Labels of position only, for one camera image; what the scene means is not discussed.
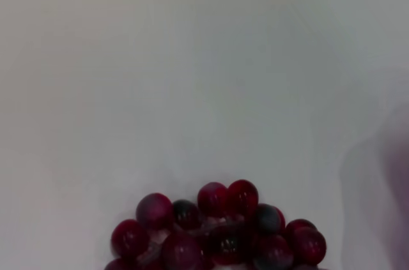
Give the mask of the dark red grape bunch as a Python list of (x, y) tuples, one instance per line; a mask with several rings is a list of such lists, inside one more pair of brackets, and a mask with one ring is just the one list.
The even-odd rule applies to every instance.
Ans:
[(306, 219), (286, 221), (253, 183), (210, 182), (195, 201), (145, 196), (111, 234), (104, 270), (322, 270), (327, 242)]

